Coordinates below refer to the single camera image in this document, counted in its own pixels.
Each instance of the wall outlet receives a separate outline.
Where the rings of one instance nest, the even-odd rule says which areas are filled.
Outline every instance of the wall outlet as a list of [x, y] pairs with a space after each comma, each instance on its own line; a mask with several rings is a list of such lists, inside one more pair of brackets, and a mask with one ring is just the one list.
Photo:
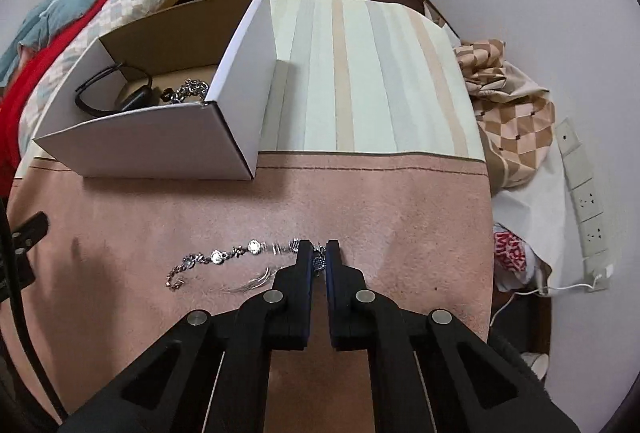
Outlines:
[[596, 185], [593, 179], [571, 191], [571, 198], [574, 200], [575, 216], [578, 222], [584, 222], [602, 213], [600, 197], [596, 192]]
[[602, 251], [584, 259], [584, 280], [593, 285], [590, 292], [609, 288], [612, 275], [613, 264], [609, 259], [609, 251]]
[[587, 157], [584, 146], [578, 146], [568, 155], [562, 157], [564, 174], [569, 189], [575, 189], [593, 178], [593, 166]]
[[556, 126], [556, 139], [562, 156], [568, 155], [580, 146], [578, 136], [575, 135], [574, 125], [569, 118], [566, 118]]
[[590, 257], [607, 249], [607, 238], [602, 214], [578, 224], [582, 256]]

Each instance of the white cardboard box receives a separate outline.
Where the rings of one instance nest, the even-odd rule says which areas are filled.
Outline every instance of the white cardboard box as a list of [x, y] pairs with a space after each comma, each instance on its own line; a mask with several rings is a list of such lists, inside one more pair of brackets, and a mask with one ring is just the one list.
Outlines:
[[[76, 88], [116, 62], [143, 68], [161, 90], [205, 80], [205, 103], [93, 118], [76, 106]], [[249, 180], [275, 62], [269, 0], [171, 7], [95, 39], [49, 99], [34, 140], [85, 177]], [[141, 76], [123, 69], [82, 98], [113, 109], [118, 96], [146, 82]]]

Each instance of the red blanket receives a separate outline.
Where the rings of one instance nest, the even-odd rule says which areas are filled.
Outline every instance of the red blanket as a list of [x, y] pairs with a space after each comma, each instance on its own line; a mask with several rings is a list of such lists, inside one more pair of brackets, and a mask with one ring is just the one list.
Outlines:
[[0, 103], [0, 197], [3, 199], [9, 197], [15, 171], [20, 164], [18, 126], [24, 105], [53, 61], [98, 14], [106, 2], [107, 0], [97, 0], [82, 18], [65, 28], [48, 47], [39, 51], [25, 65], [7, 95], [2, 99]]

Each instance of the metal chain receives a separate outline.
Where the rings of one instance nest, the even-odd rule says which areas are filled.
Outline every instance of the metal chain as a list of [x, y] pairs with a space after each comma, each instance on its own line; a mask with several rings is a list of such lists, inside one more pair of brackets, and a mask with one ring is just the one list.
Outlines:
[[177, 90], [167, 88], [160, 95], [165, 103], [177, 105], [183, 103], [186, 98], [198, 97], [204, 103], [204, 98], [209, 91], [209, 85], [199, 79], [187, 79]]
[[[221, 265], [228, 259], [239, 258], [246, 253], [253, 254], [254, 256], [257, 256], [260, 253], [265, 253], [266, 251], [271, 251], [273, 254], [297, 253], [299, 247], [300, 241], [297, 238], [290, 239], [289, 243], [286, 245], [274, 242], [268, 246], [264, 241], [252, 239], [246, 246], [238, 245], [236, 247], [232, 247], [231, 251], [215, 250], [209, 254], [209, 256], [203, 253], [187, 254], [187, 256], [182, 259], [182, 263], [180, 265], [176, 265], [171, 271], [169, 271], [169, 274], [166, 277], [166, 286], [169, 290], [178, 290], [182, 285], [184, 285], [184, 280], [182, 278], [178, 278], [178, 280], [174, 282], [174, 277], [185, 272], [187, 269], [193, 269], [193, 267], [198, 263], [203, 265], [207, 265], [209, 263]], [[319, 245], [318, 247], [314, 245], [314, 270], [324, 270], [325, 266], [324, 247], [322, 245]]]

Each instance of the checkered pillow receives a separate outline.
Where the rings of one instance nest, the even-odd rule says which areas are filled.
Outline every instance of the checkered pillow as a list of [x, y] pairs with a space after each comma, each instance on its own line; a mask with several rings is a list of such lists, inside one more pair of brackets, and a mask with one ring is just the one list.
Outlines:
[[526, 183], [553, 142], [556, 120], [548, 90], [502, 61], [504, 43], [455, 49], [478, 121], [492, 192]]

